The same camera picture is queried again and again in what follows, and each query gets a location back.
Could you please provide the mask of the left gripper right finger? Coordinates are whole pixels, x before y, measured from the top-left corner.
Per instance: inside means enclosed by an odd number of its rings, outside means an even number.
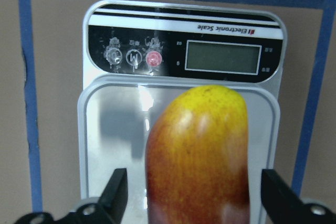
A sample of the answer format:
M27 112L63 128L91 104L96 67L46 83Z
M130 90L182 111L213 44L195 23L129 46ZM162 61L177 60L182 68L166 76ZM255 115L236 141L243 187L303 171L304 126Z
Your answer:
M273 169L261 172L261 203L273 223L295 223L302 200Z

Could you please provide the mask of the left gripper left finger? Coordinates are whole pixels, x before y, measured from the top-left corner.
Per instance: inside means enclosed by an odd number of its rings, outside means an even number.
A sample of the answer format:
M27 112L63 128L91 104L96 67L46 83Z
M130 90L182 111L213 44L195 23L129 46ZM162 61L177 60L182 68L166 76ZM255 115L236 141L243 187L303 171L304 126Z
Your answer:
M113 223L121 223L128 203L128 176L126 168L113 171L98 204L100 204Z

